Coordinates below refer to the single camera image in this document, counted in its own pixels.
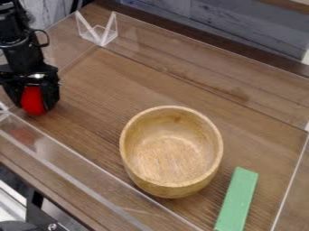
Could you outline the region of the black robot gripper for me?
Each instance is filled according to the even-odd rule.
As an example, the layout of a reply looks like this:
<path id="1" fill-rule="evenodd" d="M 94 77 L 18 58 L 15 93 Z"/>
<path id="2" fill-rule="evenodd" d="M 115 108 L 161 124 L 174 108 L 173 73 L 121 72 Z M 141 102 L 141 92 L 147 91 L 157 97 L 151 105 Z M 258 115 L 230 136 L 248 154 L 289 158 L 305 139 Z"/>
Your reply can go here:
<path id="1" fill-rule="evenodd" d="M 40 86 L 43 106 L 50 111 L 59 101 L 58 67 L 47 64 L 39 42 L 0 42 L 7 64 L 0 64 L 0 85 L 14 102 L 22 107 L 23 86 Z"/>

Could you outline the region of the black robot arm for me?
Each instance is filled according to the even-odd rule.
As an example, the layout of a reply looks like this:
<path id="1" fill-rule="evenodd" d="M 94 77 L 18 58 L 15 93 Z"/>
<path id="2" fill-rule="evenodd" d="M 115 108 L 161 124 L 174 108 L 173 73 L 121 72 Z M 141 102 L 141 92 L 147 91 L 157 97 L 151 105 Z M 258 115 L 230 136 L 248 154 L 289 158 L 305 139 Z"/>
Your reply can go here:
<path id="1" fill-rule="evenodd" d="M 19 0 L 0 0 L 0 86 L 15 106 L 31 115 L 50 111 L 60 98 L 58 67 L 44 62 L 47 32 L 30 26 L 28 13 Z"/>

